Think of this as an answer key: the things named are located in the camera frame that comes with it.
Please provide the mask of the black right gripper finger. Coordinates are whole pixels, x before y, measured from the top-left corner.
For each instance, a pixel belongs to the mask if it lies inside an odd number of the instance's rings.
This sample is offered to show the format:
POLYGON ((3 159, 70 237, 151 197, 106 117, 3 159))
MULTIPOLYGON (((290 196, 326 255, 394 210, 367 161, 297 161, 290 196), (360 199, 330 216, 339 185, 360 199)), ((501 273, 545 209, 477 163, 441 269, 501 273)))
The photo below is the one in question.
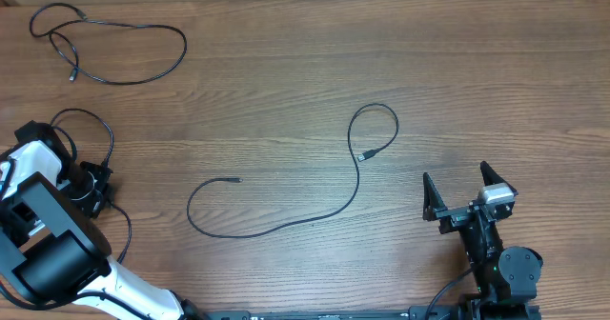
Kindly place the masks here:
POLYGON ((483 183, 485 186, 492 186, 496 184, 505 184, 512 193, 517 196, 519 192, 509 184, 504 178, 502 178, 499 174, 497 174, 493 168, 486 162, 482 161, 479 165, 481 175, 483 178, 483 183))
POLYGON ((437 220, 438 214, 447 211, 448 208, 442 200, 433 179, 428 172, 423 173, 423 187, 424 202, 422 218, 426 221, 437 220))

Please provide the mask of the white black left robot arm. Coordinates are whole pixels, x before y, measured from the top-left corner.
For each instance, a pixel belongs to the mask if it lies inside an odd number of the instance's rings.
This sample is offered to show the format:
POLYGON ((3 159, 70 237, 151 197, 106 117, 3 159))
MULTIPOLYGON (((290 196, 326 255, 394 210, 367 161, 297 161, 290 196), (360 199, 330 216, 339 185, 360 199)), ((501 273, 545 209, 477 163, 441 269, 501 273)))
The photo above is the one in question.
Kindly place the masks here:
POLYGON ((69 304, 117 319, 201 319, 171 290, 157 288, 112 257, 93 223, 110 203, 106 163, 75 161, 50 124, 30 121, 1 155, 1 292, 27 310, 69 304))

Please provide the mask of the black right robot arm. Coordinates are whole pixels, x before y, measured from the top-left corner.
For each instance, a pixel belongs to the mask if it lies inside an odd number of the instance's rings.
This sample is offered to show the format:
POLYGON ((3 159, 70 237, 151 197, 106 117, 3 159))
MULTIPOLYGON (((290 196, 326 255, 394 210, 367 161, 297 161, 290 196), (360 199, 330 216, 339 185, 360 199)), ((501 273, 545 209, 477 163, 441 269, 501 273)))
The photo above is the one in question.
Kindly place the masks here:
POLYGON ((462 295, 457 319, 536 319, 539 309, 529 302, 537 297, 543 259, 535 250, 505 248, 497 222, 513 214, 519 192, 485 161, 480 163, 484 186, 468 205, 450 209, 442 200, 432 177, 423 174, 422 218, 439 222, 439 232, 458 232, 469 269, 444 287, 425 312, 429 317, 437 300, 467 275, 475 278, 478 292, 462 295))

